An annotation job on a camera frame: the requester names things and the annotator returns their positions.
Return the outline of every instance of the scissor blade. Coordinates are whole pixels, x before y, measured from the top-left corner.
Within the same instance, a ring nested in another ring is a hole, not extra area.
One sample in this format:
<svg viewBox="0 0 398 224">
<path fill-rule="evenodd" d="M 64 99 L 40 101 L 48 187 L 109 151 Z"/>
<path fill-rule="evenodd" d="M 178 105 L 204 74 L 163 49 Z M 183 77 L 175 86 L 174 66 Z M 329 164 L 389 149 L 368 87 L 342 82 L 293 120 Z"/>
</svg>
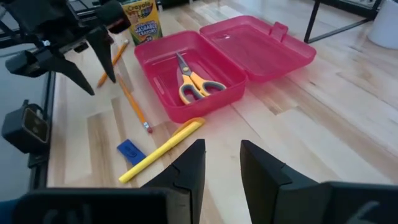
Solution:
<svg viewBox="0 0 398 224">
<path fill-rule="evenodd" d="M 180 53 L 177 53 L 177 60 L 178 64 L 180 65 L 181 72 L 186 75 L 191 75 L 192 71 Z"/>
</svg>

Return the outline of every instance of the crayola logo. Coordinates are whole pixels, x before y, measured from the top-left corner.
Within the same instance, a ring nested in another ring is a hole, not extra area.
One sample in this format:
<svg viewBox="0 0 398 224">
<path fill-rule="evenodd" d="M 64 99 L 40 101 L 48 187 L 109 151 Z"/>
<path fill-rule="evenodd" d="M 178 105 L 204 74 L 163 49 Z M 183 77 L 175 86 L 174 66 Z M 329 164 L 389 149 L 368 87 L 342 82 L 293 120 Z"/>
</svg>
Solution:
<svg viewBox="0 0 398 224">
<path fill-rule="evenodd" d="M 143 19 L 152 12 L 152 9 L 154 8 L 153 3 L 150 2 L 144 2 L 142 4 L 136 4 L 132 6 L 128 6 L 125 8 L 125 12 L 129 16 L 137 16 L 139 19 Z"/>
</svg>

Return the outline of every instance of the yellow highlighter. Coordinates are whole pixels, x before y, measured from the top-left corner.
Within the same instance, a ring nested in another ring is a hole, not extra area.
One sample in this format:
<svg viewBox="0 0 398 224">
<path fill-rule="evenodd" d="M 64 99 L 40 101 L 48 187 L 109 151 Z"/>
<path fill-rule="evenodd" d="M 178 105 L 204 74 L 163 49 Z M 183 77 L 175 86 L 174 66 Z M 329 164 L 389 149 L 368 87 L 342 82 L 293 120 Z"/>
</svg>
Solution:
<svg viewBox="0 0 398 224">
<path fill-rule="evenodd" d="M 165 154 L 171 148 L 176 146 L 178 143 L 180 143 L 182 140 L 184 140 L 186 137 L 188 137 L 190 134 L 192 134 L 194 131 L 196 131 L 204 123 L 205 123 L 205 120 L 203 118 L 193 118 L 193 119 L 187 121 L 186 123 L 184 123 L 180 128 L 178 128 L 176 130 L 176 132 L 174 132 L 172 137 L 169 140 L 167 140 L 167 142 L 165 144 L 160 146 L 153 153 L 151 153 L 149 156 L 147 156 L 145 159 L 143 159 L 140 163 L 138 163 L 133 168 L 131 168 L 129 171 L 127 171 L 125 174 L 123 174 L 119 178 L 119 181 L 124 184 L 127 183 L 135 175 L 137 175 L 138 173 L 143 171 L 146 167 L 148 167 L 153 162 L 155 162 L 158 158 L 163 156 L 163 154 Z"/>
</svg>

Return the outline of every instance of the scissor handle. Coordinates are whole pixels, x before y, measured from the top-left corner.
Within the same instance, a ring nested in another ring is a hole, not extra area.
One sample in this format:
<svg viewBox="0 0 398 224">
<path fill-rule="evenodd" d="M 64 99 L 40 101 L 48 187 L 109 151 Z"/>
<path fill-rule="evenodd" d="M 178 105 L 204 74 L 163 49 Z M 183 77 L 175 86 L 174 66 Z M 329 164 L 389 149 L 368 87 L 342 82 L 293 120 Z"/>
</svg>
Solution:
<svg viewBox="0 0 398 224">
<path fill-rule="evenodd" d="M 193 94 L 193 96 L 199 100 L 205 97 L 201 92 L 198 90 L 198 88 L 195 86 L 195 84 L 192 82 L 191 78 L 188 75 L 182 75 L 182 86 L 180 86 L 180 89 L 178 91 L 181 100 L 186 104 L 192 103 L 188 98 L 186 92 L 190 90 Z"/>
<path fill-rule="evenodd" d="M 211 93 L 207 90 L 208 88 L 215 88 L 220 91 L 226 89 L 226 86 L 224 86 L 222 83 L 202 79 L 202 77 L 200 77 L 195 72 L 192 72 L 191 79 L 199 88 L 199 91 L 203 96 L 211 95 Z"/>
</svg>

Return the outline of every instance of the pencil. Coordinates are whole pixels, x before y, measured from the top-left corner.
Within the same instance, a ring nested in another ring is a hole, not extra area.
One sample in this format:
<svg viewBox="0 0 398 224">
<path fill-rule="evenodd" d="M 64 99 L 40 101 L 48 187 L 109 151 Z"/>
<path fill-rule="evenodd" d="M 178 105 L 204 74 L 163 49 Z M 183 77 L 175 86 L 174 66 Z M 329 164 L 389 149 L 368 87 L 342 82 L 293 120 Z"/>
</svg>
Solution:
<svg viewBox="0 0 398 224">
<path fill-rule="evenodd" d="M 120 77 L 119 74 L 116 75 L 116 78 L 118 79 L 118 82 L 120 84 L 120 87 L 122 88 L 124 95 L 126 96 L 126 98 L 129 100 L 130 105 L 132 107 L 132 109 L 136 112 L 139 121 L 142 123 L 142 125 L 144 125 L 145 129 L 147 130 L 147 132 L 149 134 L 152 133 L 152 128 L 149 126 L 149 123 L 145 120 L 144 114 L 142 113 L 138 103 L 136 102 L 136 100 L 134 99 L 134 97 L 132 97 L 132 95 L 130 94 L 130 91 L 127 89 L 126 85 L 123 82 L 123 79 Z"/>
<path fill-rule="evenodd" d="M 122 54 L 123 54 L 124 50 L 126 49 L 127 45 L 129 45 L 129 40 L 125 40 L 125 41 L 123 42 L 123 45 L 120 47 L 118 53 L 116 54 L 116 56 L 115 56 L 115 57 L 113 58 L 113 60 L 112 60 L 112 64 L 113 64 L 113 65 L 115 65 L 115 64 L 118 62 L 118 60 L 120 59 L 120 56 L 122 56 Z M 99 88 L 99 87 L 101 87 L 102 85 L 104 85 L 104 83 L 105 83 L 107 77 L 108 77 L 108 76 L 107 76 L 106 73 L 104 72 L 104 73 L 102 74 L 100 80 L 98 80 L 97 88 Z"/>
</svg>

